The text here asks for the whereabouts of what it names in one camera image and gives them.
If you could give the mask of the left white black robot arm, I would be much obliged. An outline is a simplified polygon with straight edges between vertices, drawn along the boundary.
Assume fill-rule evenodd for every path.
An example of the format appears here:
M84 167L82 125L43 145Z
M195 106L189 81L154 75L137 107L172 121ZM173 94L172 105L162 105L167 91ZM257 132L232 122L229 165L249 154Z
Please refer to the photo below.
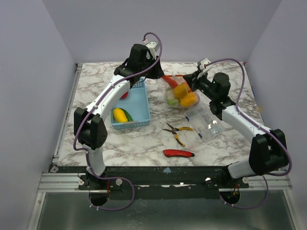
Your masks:
M78 107L74 111L73 148L75 151L85 151L86 170L92 175L90 184L95 189L106 185L102 148L107 138L106 117L140 78L158 79L163 76L161 55L161 42L144 40L142 44L134 44L130 56L115 68L113 77L99 96L86 108Z

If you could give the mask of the orange toy carrot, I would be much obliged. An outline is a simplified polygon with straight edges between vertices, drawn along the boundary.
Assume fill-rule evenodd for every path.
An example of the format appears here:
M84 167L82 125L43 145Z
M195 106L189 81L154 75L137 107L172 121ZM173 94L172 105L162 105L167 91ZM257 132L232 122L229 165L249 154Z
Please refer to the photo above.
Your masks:
M170 88L175 88L178 86L178 83L172 78L172 76L164 75L162 79L169 85Z

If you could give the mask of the yellow toy bell pepper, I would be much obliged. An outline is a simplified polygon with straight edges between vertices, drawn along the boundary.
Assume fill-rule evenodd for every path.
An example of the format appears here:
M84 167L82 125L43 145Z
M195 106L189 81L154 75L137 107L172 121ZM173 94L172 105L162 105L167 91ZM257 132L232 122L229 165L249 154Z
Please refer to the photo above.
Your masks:
M180 105L182 107L191 107L198 102L198 97L195 93L189 92L183 98L180 99Z

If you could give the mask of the purple toy onion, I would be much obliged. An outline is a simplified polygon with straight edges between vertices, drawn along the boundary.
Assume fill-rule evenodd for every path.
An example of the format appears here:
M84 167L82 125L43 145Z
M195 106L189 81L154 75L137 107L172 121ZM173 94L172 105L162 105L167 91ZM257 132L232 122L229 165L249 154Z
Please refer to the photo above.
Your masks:
M197 105L200 102L200 97L197 93L195 94L195 96L196 96L196 102L194 105Z

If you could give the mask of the orange toy citrus fruit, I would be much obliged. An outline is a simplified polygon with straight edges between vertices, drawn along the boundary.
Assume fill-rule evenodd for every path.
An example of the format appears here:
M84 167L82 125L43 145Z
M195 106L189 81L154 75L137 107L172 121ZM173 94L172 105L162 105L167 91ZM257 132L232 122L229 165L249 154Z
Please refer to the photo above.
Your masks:
M186 83L182 83L173 89L173 95L176 99L181 99L185 97L189 91L189 86Z

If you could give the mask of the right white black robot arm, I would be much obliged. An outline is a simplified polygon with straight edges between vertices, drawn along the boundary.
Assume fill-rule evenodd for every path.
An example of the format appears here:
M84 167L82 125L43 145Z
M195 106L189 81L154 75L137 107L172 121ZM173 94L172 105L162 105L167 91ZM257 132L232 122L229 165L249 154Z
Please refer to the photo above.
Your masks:
M196 73L183 78L192 91L199 90L210 99L210 110L217 118L234 127L251 144L248 159L224 168L221 175L223 186L230 188L237 184L238 178L269 174L289 165L284 133L262 126L236 108L228 95L231 83L227 74L219 72L212 81L206 76L197 78Z

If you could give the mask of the clear orange-zip bag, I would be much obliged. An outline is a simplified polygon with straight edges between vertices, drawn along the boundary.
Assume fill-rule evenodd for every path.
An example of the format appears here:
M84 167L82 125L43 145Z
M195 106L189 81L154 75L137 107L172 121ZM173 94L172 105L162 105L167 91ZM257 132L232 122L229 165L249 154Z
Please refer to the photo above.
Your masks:
M200 97L189 87L183 75L164 75L165 83L164 99L168 107L190 108L200 102Z

